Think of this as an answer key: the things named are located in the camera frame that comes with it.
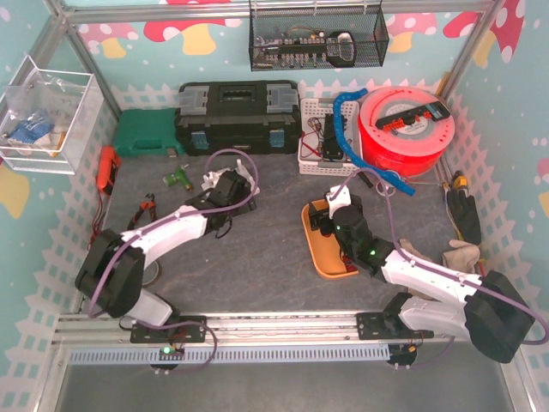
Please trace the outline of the green hose nozzle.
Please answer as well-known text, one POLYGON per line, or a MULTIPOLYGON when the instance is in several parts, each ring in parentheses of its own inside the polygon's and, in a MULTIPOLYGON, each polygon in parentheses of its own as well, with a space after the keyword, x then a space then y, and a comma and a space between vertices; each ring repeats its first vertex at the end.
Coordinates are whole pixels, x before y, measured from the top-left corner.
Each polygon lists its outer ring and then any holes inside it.
POLYGON ((181 184, 187 191, 193 190, 192 183, 187 177, 184 167, 179 167, 175 172, 165 175, 163 182, 167 187, 181 184))

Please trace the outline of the white peg base plate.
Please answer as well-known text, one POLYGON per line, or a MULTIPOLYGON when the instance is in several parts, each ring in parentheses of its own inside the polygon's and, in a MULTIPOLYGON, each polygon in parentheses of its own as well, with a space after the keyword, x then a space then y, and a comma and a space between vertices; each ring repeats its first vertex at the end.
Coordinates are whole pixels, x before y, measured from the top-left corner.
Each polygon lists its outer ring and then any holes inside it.
POLYGON ((207 172, 206 174, 204 174, 202 176, 203 178, 203 182, 201 184, 202 189, 205 191, 207 189, 215 188, 216 184, 220 180, 221 175, 229 171, 234 171, 240 176, 244 177, 250 183, 250 187, 251 188, 254 187, 256 181, 254 180, 252 175, 249 173, 247 168, 243 165, 242 161, 240 159, 237 159, 236 166, 233 168, 225 167, 218 171, 207 172))

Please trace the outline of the black ribbed rail block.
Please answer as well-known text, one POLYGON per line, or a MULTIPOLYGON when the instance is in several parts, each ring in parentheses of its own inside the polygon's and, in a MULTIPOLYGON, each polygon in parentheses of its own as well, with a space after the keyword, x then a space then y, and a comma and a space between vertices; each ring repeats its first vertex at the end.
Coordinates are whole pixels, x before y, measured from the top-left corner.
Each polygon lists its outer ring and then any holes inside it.
POLYGON ((255 200, 255 198, 251 197, 246 204, 242 205, 239 208, 239 210, 240 210, 241 213, 249 213, 251 211, 256 210, 256 200, 255 200))

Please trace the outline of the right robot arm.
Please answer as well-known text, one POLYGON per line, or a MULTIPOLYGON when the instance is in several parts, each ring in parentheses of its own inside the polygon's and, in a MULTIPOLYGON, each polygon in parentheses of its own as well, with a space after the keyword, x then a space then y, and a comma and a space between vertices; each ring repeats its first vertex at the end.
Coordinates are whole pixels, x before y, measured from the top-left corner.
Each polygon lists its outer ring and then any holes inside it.
POLYGON ((453 270, 377 237, 360 197, 346 186, 304 206, 302 222, 320 276, 344 277, 362 269, 414 291, 396 295, 383 311, 382 330, 389 335, 425 330, 468 339, 489 359, 507 364, 534 325, 534 315, 505 275, 453 270))

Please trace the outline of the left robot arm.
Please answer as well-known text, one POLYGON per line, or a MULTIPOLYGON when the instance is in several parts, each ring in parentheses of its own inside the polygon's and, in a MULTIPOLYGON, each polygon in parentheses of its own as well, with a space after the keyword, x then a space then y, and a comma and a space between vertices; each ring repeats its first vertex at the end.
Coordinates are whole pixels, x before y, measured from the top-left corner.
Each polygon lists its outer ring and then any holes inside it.
POLYGON ((92 243, 75 287, 113 318, 124 316, 163 328, 175 321, 175 309, 143 287, 145 269, 182 244, 218 233, 235 215, 256 208, 256 182, 243 166, 204 177, 206 190, 171 214, 147 226, 116 233, 104 230, 92 243))

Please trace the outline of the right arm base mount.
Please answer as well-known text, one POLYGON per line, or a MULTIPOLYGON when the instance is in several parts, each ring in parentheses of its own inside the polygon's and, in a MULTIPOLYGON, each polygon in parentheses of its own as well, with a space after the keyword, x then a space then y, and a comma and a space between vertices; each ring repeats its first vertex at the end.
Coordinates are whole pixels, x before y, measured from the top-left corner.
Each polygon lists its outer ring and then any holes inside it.
POLYGON ((431 339, 429 330, 411 330, 400 318, 388 312, 359 312, 355 315, 359 340, 431 339))

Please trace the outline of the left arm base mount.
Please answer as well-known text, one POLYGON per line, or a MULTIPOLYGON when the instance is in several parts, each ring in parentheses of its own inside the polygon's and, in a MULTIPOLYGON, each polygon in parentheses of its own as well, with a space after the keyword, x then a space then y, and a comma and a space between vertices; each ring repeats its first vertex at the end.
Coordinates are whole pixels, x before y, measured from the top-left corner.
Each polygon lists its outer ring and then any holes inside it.
POLYGON ((151 329, 141 323, 131 328, 131 343, 202 343, 205 342, 206 331, 204 325, 207 323, 205 316, 181 316, 173 314, 166 322, 170 329, 151 329))

